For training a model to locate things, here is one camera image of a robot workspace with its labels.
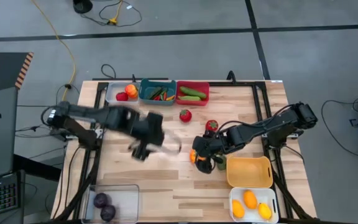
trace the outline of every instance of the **cucumber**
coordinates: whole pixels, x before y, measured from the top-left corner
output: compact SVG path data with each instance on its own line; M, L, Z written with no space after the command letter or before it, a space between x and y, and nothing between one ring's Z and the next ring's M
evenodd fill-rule
M155 87L155 89L149 94L149 96L146 98L148 100L153 100L156 96L158 96L163 91L163 88L158 86Z
M182 93L186 94L186 95L189 95L189 96L198 96L201 99L206 99L206 94L205 93L202 93L200 91L197 91L197 90L194 90L194 89L191 89L191 88L181 86L180 91Z
M190 101L201 101L201 98L198 96L178 96L179 100L190 100Z

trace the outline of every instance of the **hazard stripe tape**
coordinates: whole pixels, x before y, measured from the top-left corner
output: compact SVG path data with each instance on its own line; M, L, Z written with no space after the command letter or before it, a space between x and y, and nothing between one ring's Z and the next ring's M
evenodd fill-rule
M19 75L17 76L17 80L15 82L15 86L20 89L22 88L25 75L29 69L30 63L32 61L32 57L34 56L34 53L30 52L25 56L24 63L22 68L20 69Z

